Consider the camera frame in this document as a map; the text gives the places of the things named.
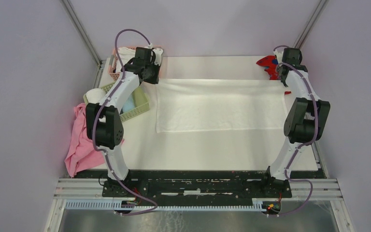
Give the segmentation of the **green plastic basket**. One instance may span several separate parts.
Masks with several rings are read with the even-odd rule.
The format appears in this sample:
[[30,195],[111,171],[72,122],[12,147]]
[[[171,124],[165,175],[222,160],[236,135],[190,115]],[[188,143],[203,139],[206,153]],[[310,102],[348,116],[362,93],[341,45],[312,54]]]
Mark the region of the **green plastic basket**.
[[[107,84],[107,85],[104,85],[104,86],[102,86],[100,88],[102,88],[103,90],[106,91],[106,93],[108,93],[108,91],[112,89],[113,85],[114,85],[114,82],[112,82],[110,84]],[[139,115],[141,115],[141,114],[149,111],[149,109],[150,109],[148,97],[144,93],[144,91],[143,91],[143,89],[141,87],[136,88],[131,93],[130,96],[133,97],[134,102],[135,102],[135,105],[136,105],[136,108],[133,109],[133,110],[131,110],[131,111],[129,111],[129,112],[127,112],[127,113],[120,114],[120,118],[121,118],[121,121],[122,122],[125,122],[125,121],[127,121],[129,119],[132,119],[132,118],[134,118],[136,116],[139,116]]]

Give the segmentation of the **white towel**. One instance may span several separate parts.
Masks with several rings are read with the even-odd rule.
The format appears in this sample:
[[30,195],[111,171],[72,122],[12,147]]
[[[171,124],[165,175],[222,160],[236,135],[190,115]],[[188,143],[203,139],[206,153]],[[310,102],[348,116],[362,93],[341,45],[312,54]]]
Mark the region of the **white towel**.
[[282,129],[285,89],[269,80],[164,79],[157,85],[156,131]]
[[102,88],[91,89],[84,95],[85,103],[98,103],[105,95],[106,91]]
[[120,62],[122,62],[124,65],[128,63],[128,61],[131,58],[134,58],[135,50],[136,50],[136,47],[119,47],[118,48],[118,53],[120,57],[118,57],[117,55],[115,56],[115,62],[116,62],[115,70],[114,70],[115,73],[119,73],[121,70]]

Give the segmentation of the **light blue towel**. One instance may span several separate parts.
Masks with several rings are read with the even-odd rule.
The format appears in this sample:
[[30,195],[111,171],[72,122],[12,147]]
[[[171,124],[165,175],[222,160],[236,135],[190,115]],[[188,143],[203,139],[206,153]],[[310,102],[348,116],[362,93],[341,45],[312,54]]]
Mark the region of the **light blue towel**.
[[124,114],[124,113],[127,113],[133,109],[136,108],[136,105],[135,105],[135,102],[134,102],[134,99],[132,96],[130,96],[126,102],[124,103],[122,109],[121,109],[121,112],[120,114]]

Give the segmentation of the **red and teal patterned towel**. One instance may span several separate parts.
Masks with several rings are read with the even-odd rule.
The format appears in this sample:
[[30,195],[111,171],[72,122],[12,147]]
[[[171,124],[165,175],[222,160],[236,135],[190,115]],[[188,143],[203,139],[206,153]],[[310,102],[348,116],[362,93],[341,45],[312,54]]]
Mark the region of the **red and teal patterned towel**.
[[278,72],[275,70],[278,61],[275,56],[265,56],[258,60],[256,64],[262,68],[269,75],[270,80],[279,80]]

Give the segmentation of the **rolled white towel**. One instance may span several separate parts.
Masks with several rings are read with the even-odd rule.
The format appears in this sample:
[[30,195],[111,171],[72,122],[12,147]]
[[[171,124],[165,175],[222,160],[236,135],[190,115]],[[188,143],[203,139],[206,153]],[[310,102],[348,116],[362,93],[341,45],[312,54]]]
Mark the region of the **rolled white towel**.
[[84,95],[85,103],[98,103],[105,95],[106,91],[102,88],[91,89]]

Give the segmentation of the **folded white towel in basket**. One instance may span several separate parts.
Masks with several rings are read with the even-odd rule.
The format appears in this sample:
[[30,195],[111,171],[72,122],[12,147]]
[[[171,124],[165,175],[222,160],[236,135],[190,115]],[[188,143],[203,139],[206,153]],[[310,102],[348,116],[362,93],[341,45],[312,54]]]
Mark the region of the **folded white towel in basket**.
[[122,62],[124,65],[128,63],[128,61],[131,58],[134,58],[135,50],[136,50],[136,47],[119,47],[118,48],[118,53],[120,57],[118,57],[117,55],[115,56],[115,62],[116,62],[115,70],[114,70],[115,73],[119,73],[121,70],[120,62]]

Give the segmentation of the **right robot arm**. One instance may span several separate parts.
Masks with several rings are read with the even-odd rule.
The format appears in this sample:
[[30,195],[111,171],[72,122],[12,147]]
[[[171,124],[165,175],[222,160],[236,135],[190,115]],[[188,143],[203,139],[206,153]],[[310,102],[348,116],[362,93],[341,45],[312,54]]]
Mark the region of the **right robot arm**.
[[272,197],[279,185],[290,179],[293,165],[306,147],[322,137],[330,111],[330,103],[315,93],[307,68],[302,65],[298,48],[278,46],[273,53],[276,72],[281,83],[295,96],[284,122],[285,141],[276,160],[267,168],[267,180],[260,183],[260,192]]

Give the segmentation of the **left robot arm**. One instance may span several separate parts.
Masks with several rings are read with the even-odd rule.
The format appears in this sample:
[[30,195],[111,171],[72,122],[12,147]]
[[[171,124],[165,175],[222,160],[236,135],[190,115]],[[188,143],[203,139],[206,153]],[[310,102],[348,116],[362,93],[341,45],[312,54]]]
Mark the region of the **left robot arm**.
[[96,151],[102,153],[108,176],[117,180],[114,190],[122,197],[131,194],[133,184],[121,144],[124,128],[120,112],[129,96],[143,83],[158,84],[164,50],[161,47],[136,47],[134,57],[121,63],[118,80],[97,103],[86,105],[86,132]]

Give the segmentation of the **pink towel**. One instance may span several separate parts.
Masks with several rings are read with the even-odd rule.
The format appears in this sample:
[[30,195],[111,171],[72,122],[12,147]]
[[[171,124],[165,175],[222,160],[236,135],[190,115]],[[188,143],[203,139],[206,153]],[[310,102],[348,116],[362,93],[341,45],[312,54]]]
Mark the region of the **pink towel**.
[[67,173],[74,177],[78,172],[98,167],[105,163],[101,152],[93,147],[87,136],[86,105],[81,103],[74,107],[75,120],[71,131],[70,146],[64,160]]

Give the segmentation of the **pink plastic basket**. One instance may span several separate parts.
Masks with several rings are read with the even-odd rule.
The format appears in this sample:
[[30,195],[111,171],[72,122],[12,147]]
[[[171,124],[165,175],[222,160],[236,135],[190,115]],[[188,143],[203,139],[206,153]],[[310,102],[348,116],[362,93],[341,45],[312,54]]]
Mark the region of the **pink plastic basket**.
[[[120,62],[122,62],[124,65],[128,63],[130,59],[134,58],[135,49],[136,49],[135,46],[118,47],[120,58],[118,58],[117,56],[116,49],[115,48],[113,49],[112,55],[110,57],[109,66],[108,66],[108,73],[115,81],[120,76],[121,67],[122,67]],[[162,63],[164,49],[162,47],[157,46],[157,47],[153,47],[152,50],[157,56],[154,63],[160,66]]]

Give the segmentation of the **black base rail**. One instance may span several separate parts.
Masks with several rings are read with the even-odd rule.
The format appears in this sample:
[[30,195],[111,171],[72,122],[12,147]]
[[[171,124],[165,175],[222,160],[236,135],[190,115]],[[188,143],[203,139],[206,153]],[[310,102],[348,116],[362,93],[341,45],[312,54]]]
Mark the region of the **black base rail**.
[[120,185],[107,178],[103,197],[134,197],[141,206],[249,206],[252,199],[291,198],[287,180],[267,171],[130,170]]

